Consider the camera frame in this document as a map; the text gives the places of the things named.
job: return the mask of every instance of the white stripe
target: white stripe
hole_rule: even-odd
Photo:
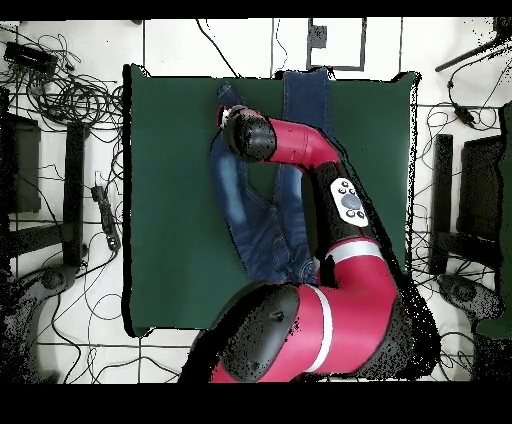
[[[331,307],[329,305],[329,301],[327,300],[327,297],[325,297],[325,294],[323,294],[320,290],[318,290],[314,286],[311,287],[315,293],[317,294],[318,298],[320,299],[320,303],[322,305],[322,314],[324,318],[324,334],[322,337],[322,344],[320,346],[320,351],[318,352],[318,355],[313,362],[313,365],[309,367],[305,372],[315,372],[318,368],[322,366],[322,364],[325,361],[325,358],[327,358],[327,354],[329,353],[329,349],[331,348],[331,342],[332,342],[332,333],[333,333],[333,325],[332,325],[332,314],[331,314]]]
[[[335,264],[354,256],[377,256],[382,259],[379,247],[371,241],[364,240],[341,244],[332,249],[325,258],[329,256],[332,256]]]

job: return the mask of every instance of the robot control buttons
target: robot control buttons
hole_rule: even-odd
[[[346,178],[338,178],[331,184],[331,194],[338,213],[345,222],[357,227],[368,226],[368,217],[363,209],[361,199],[356,194],[352,183]]]

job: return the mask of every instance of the jeans leg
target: jeans leg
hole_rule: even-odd
[[[208,165],[215,200],[226,221],[238,255],[253,281],[286,279],[279,255],[284,237],[275,225],[272,206],[248,182],[247,163],[227,147],[223,133],[215,137]]]
[[[283,119],[329,129],[329,78],[327,69],[284,75]],[[297,282],[316,283],[312,253],[302,205],[302,173],[291,165],[281,165],[276,174],[274,203],[291,250],[290,267]]]

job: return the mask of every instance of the white floor tile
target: white floor tile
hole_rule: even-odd
[[[277,39],[286,52],[274,41],[274,72],[283,65],[283,70],[305,70],[308,19],[281,18],[277,31],[279,19],[275,19],[274,37],[277,33]],[[344,19],[334,21],[343,25]],[[364,71],[335,71],[334,74],[337,79],[390,80],[398,73],[399,51],[400,18],[368,18]]]
[[[62,34],[68,50],[81,60],[73,62],[77,75],[91,75],[120,85],[123,65],[142,63],[142,26],[129,20],[28,21],[21,24],[19,31],[34,41],[43,35]],[[42,37],[39,42],[60,48],[60,43],[51,37]]]
[[[100,270],[91,273],[87,282],[82,278],[62,295],[61,306],[55,325],[57,330],[74,342],[99,344],[137,345],[138,340],[129,337],[121,316],[122,257],[109,264],[96,280]],[[60,341],[49,327],[56,308],[51,299],[44,307],[39,320],[39,339]]]
[[[141,363],[141,383],[176,383],[179,372],[188,358],[188,349],[142,349],[142,355],[151,358]]]
[[[467,361],[460,361],[455,356],[443,357],[442,364],[438,364],[430,376],[422,377],[419,381],[469,381],[470,379]]]
[[[91,356],[94,361],[90,369],[94,377],[87,370],[86,363],[80,369],[77,367],[74,375],[87,370],[80,380],[86,384],[134,384],[138,381],[138,357],[138,349],[99,347],[96,356]]]
[[[494,35],[492,18],[404,18],[402,70],[422,75],[418,103],[433,105],[448,101],[447,84],[453,72],[483,55],[438,73],[435,68],[490,41]],[[508,52],[458,72],[453,79],[453,100],[460,105],[484,104],[510,57]],[[500,107],[508,102],[511,84],[510,77],[504,77],[488,105]]]
[[[269,76],[271,19],[199,22],[235,72],[243,77]],[[145,25],[145,67],[151,75],[234,77],[194,19],[152,19]]]
[[[198,330],[175,330],[156,328],[142,339],[145,346],[192,346]]]

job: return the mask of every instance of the black device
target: black device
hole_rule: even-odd
[[[51,78],[57,67],[57,56],[11,41],[6,43],[4,59],[24,69]]]
[[[497,241],[501,225],[497,165],[504,147],[500,136],[464,143],[457,218],[457,231],[460,233]]]
[[[42,376],[37,370],[37,323],[44,302],[73,285],[87,254],[82,244],[82,213],[84,142],[89,130],[80,122],[67,125],[63,223],[11,232],[9,205],[16,199],[18,170],[8,104],[9,92],[0,88],[0,381],[53,383],[56,373]],[[14,278],[11,258],[61,243],[62,265]]]
[[[107,193],[101,186],[91,188],[92,199],[98,204],[101,214],[101,226],[107,236],[108,248],[112,252],[117,252],[121,248],[121,239],[117,233],[114,215],[108,201]]]
[[[16,190],[9,202],[9,213],[38,212],[41,209],[41,198],[34,187],[39,188],[39,145],[41,129],[37,121],[6,113],[4,118],[4,134],[14,140],[15,166],[18,175],[14,176]]]
[[[502,311],[499,296],[483,284],[457,275],[438,277],[441,297],[464,311],[471,327],[482,319],[498,318]],[[491,339],[473,330],[472,380],[512,380],[512,340]]]
[[[491,269],[499,268],[503,261],[503,256],[495,240],[496,237],[485,239],[478,235],[489,232],[491,227],[484,225],[475,233],[476,225],[482,221],[481,215],[484,215],[483,220],[485,221],[494,212],[497,213],[499,208],[499,202],[496,202],[494,205],[485,203],[492,202],[494,199],[493,193],[486,193],[489,183],[483,180],[483,178],[494,175],[493,172],[496,172],[493,170],[492,163],[483,158],[482,169],[472,167],[471,171],[469,171],[469,176],[464,177],[464,192],[460,198],[460,209],[463,214],[458,226],[465,232],[451,232],[453,135],[438,134],[434,139],[433,149],[434,166],[430,214],[431,247],[428,258],[429,274],[444,274],[450,253],[472,262],[478,262]],[[472,207],[479,202],[480,206],[477,208],[476,214],[473,215]]]

